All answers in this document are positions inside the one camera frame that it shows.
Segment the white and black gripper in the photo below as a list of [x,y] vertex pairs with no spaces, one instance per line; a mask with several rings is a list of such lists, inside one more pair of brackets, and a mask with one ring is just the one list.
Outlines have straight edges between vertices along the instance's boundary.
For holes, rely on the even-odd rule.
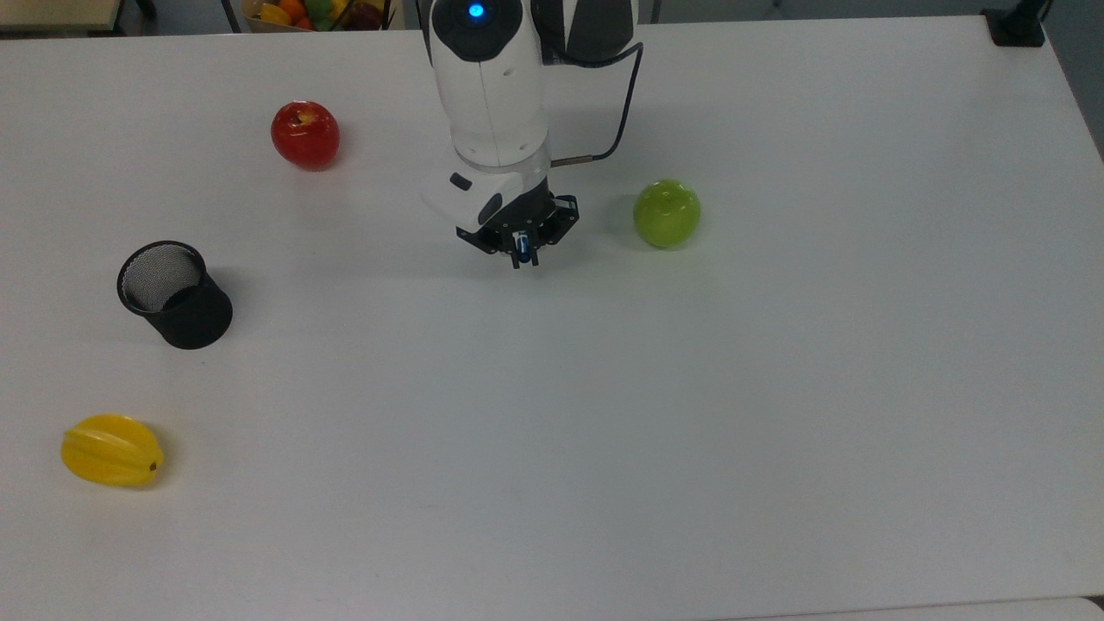
[[421,198],[473,248],[511,255],[514,270],[522,255],[537,267],[539,250],[560,243],[580,219],[575,197],[549,191],[542,168],[527,173],[442,169],[429,173]]

